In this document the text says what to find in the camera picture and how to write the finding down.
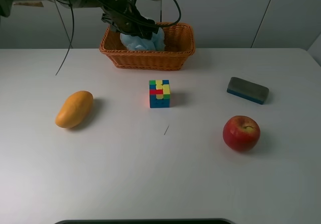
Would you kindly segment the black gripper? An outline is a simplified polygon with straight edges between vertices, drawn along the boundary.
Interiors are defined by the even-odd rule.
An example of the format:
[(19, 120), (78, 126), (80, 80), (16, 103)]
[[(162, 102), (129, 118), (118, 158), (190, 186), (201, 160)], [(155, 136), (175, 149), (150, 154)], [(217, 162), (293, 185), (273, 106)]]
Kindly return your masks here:
[[(137, 0), (102, 0), (101, 20), (109, 23), (113, 31), (151, 40), (156, 33), (155, 21), (145, 18), (136, 7)], [(134, 21), (127, 22), (126, 16)]]

